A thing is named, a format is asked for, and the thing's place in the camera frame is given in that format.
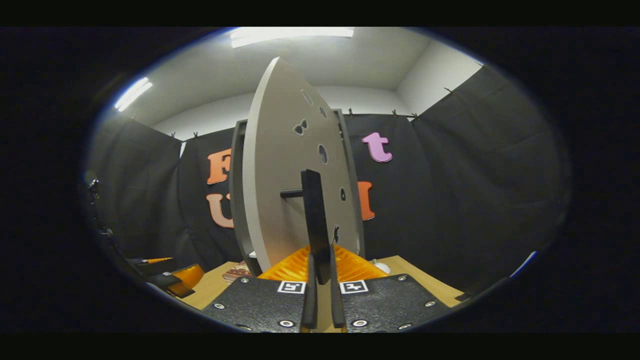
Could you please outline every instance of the screw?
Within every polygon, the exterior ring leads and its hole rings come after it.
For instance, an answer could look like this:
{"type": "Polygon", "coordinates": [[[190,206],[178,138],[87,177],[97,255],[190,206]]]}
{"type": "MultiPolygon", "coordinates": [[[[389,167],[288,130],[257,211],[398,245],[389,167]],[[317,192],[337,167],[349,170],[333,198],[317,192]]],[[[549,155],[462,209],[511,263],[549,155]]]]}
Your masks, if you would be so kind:
{"type": "Polygon", "coordinates": [[[356,320],[352,323],[352,325],[355,327],[363,327],[367,324],[368,324],[367,320],[356,320]]]}

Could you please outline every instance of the ceiling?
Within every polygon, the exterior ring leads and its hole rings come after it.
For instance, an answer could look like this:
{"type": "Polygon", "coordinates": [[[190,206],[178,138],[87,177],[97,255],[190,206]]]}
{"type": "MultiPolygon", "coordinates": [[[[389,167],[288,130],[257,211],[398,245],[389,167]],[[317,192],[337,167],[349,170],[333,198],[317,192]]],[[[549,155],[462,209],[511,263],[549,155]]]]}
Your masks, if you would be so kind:
{"type": "Polygon", "coordinates": [[[289,38],[233,49],[228,33],[215,34],[149,70],[153,86],[123,112],[153,126],[199,105],[252,93],[277,56],[313,86],[394,91],[429,41],[410,29],[356,27],[352,38],[289,38]]]}

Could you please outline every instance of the pink letter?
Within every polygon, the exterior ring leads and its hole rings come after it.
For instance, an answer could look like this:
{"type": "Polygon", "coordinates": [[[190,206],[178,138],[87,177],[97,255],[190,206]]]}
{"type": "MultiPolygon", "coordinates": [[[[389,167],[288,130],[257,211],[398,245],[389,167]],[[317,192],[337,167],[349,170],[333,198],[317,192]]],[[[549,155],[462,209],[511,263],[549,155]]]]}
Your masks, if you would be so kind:
{"type": "Polygon", "coordinates": [[[378,163],[386,163],[391,160],[391,153],[385,152],[382,144],[389,143],[387,138],[381,138],[378,133],[371,133],[362,139],[363,143],[369,144],[369,154],[373,160],[376,160],[378,163]]]}

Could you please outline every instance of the book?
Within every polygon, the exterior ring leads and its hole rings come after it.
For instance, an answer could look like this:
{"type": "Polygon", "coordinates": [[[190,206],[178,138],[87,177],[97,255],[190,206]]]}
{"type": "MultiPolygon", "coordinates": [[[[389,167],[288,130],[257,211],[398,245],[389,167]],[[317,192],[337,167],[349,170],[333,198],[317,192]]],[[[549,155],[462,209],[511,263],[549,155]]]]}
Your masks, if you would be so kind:
{"type": "Polygon", "coordinates": [[[244,261],[238,263],[238,265],[232,267],[231,269],[227,270],[227,272],[222,274],[222,278],[227,282],[227,284],[231,284],[238,277],[243,277],[243,276],[253,277],[253,275],[249,271],[249,268],[246,266],[246,263],[244,261]]]}

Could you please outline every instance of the gray curved board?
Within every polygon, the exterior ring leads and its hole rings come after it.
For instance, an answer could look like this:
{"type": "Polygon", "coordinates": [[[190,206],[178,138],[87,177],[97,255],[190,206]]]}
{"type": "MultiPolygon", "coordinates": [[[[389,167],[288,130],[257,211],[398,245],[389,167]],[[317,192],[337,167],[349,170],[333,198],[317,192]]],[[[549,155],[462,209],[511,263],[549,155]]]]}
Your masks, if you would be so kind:
{"type": "Polygon", "coordinates": [[[282,190],[301,188],[305,169],[321,175],[330,238],[338,225],[338,244],[360,253],[360,203],[347,156],[334,112],[302,73],[275,58],[253,97],[243,153],[246,221],[262,271],[309,244],[303,199],[280,197],[282,190]],[[303,120],[307,128],[297,133],[303,120]],[[326,164],[320,145],[328,155],[326,164]]]}

